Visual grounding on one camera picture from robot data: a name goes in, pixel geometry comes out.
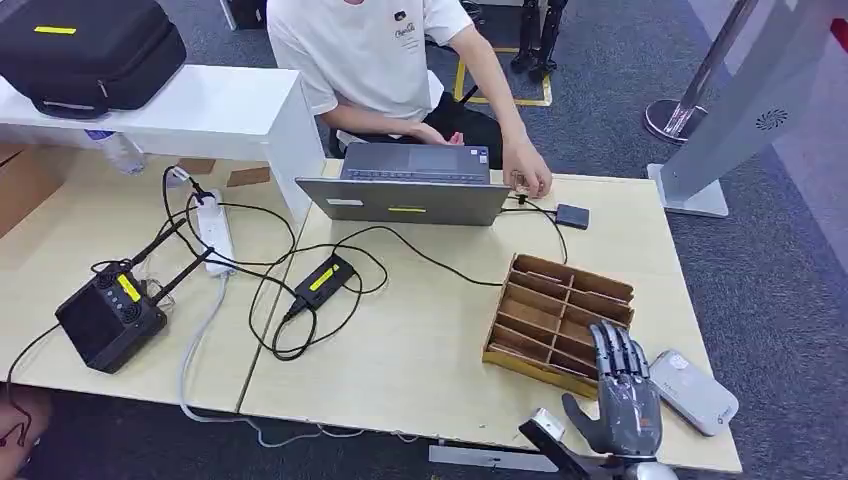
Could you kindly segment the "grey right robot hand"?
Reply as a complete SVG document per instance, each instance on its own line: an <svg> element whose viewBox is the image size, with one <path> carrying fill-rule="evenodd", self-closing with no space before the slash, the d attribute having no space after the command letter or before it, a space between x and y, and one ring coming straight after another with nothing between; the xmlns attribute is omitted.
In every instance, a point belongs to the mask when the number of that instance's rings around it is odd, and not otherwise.
<svg viewBox="0 0 848 480"><path fill-rule="evenodd" d="M590 418L569 393L562 395L565 414L594 452L653 458L662 441L661 405L641 345L607 321L589 331L596 349L599 417Z"/></svg>

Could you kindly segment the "person's right hand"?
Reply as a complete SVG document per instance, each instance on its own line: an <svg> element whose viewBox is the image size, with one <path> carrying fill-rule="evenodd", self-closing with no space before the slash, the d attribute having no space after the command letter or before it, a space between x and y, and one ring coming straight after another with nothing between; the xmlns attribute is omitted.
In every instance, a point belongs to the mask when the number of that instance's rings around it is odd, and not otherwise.
<svg viewBox="0 0 848 480"><path fill-rule="evenodd" d="M449 138L424 122L413 123L408 130L408 135L430 145L463 145L464 134L454 132Z"/></svg>

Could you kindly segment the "person's left hand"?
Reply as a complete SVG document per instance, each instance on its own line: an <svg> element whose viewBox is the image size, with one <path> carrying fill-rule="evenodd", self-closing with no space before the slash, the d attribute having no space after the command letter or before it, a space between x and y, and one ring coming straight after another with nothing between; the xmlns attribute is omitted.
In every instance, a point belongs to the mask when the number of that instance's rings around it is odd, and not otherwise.
<svg viewBox="0 0 848 480"><path fill-rule="evenodd" d="M553 184L552 173L536 147L527 139L505 141L502 152L503 182L523 186L532 198L546 196Z"/></svg>

